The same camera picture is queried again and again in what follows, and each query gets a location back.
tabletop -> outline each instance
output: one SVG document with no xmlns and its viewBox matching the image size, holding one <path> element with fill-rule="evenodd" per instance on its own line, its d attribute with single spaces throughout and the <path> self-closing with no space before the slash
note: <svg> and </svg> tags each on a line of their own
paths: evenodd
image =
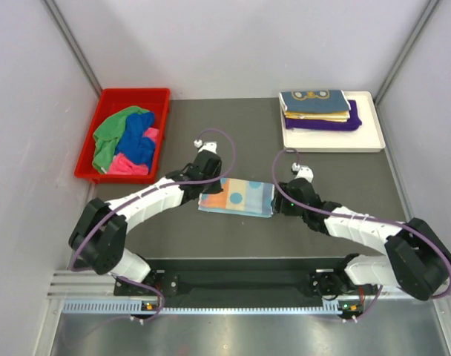
<svg viewBox="0 0 451 356">
<path fill-rule="evenodd" d="M 229 177 L 271 182 L 271 164 L 283 148 L 278 99 L 208 99 L 171 102 L 157 179 L 181 169 L 197 154 L 193 141 L 206 128 L 220 128 L 234 140 L 237 161 Z M 231 147 L 218 133 L 223 171 Z M 294 154 L 282 155 L 277 178 L 288 182 Z M 372 154 L 300 154 L 314 172 L 313 186 L 322 200 L 376 217 L 403 220 L 404 212 L 384 151 Z M 142 189 L 141 185 L 101 184 L 97 196 L 111 200 Z M 271 218 L 206 213 L 197 202 L 158 214 L 134 228 L 126 247 L 143 257 L 342 257 L 378 254 L 352 241 L 328 237 L 307 228 L 298 217 Z"/>
</svg>

green cloth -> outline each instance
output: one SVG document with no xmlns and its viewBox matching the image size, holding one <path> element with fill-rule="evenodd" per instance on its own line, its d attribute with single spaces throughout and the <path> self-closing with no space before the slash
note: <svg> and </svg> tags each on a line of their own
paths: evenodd
<svg viewBox="0 0 451 356">
<path fill-rule="evenodd" d="M 116 144 L 125 132 L 125 121 L 132 113 L 147 113 L 146 109 L 139 106 L 130 106 L 114 115 L 110 115 L 94 131 L 95 152 L 93 154 L 92 166 L 99 173 L 107 173 L 113 161 Z"/>
</svg>

robotic arm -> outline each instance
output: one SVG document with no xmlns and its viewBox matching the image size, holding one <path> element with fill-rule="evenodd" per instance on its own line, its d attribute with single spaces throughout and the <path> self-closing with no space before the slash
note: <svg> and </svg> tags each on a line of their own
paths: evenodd
<svg viewBox="0 0 451 356">
<path fill-rule="evenodd" d="M 103 217 L 132 198 L 139 197 L 124 207 L 121 214 L 114 214 L 87 242 L 79 256 L 97 274 L 109 273 L 148 284 L 151 267 L 143 258 L 125 248 L 127 233 L 153 215 L 198 199 L 200 194 L 220 193 L 222 188 L 219 180 L 197 184 L 198 181 L 220 175 L 222 161 L 216 149 L 214 142 L 201 145 L 192 163 L 130 196 L 108 202 L 98 198 L 91 200 L 70 236 L 69 246 L 77 250 L 89 231 Z M 355 213 L 336 202 L 322 201 L 312 187 L 312 170 L 294 164 L 292 171 L 296 174 L 292 181 L 279 183 L 287 195 L 313 208 L 350 215 L 352 218 L 328 217 L 301 208 L 279 191 L 275 191 L 272 202 L 275 213 L 300 217 L 311 230 L 352 240 L 381 253 L 377 257 L 350 254 L 331 271 L 313 272 L 313 282 L 307 286 L 311 291 L 317 291 L 319 295 L 325 294 L 320 291 L 340 295 L 370 284 L 398 287 L 419 300 L 428 300 L 448 278 L 442 259 L 423 241 L 397 226 L 369 221 L 368 214 Z M 406 225 L 436 244 L 451 264 L 451 253 L 423 220 L 414 218 Z"/>
</svg>

white tray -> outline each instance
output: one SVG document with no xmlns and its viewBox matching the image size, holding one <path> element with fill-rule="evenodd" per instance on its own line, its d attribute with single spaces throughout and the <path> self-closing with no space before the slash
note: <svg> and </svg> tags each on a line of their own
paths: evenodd
<svg viewBox="0 0 451 356">
<path fill-rule="evenodd" d="M 283 147 L 294 148 L 298 152 L 379 152 L 385 148 L 371 93 L 345 91 L 344 95 L 358 105 L 359 119 L 362 121 L 359 129 L 352 132 L 286 130 L 285 118 L 281 114 Z"/>
</svg>

white wall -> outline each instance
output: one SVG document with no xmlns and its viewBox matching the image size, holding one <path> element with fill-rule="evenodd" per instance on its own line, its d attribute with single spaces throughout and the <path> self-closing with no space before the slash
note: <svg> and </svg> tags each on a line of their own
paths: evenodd
<svg viewBox="0 0 451 356">
<path fill-rule="evenodd" d="M 0 1 L 0 356 L 30 355 L 88 186 L 96 96 L 39 0 Z"/>
<path fill-rule="evenodd" d="M 381 111 L 414 213 L 451 251 L 451 0 L 441 2 Z"/>
<path fill-rule="evenodd" d="M 426 0 L 56 0 L 100 84 L 175 99 L 376 94 Z"/>
</svg>

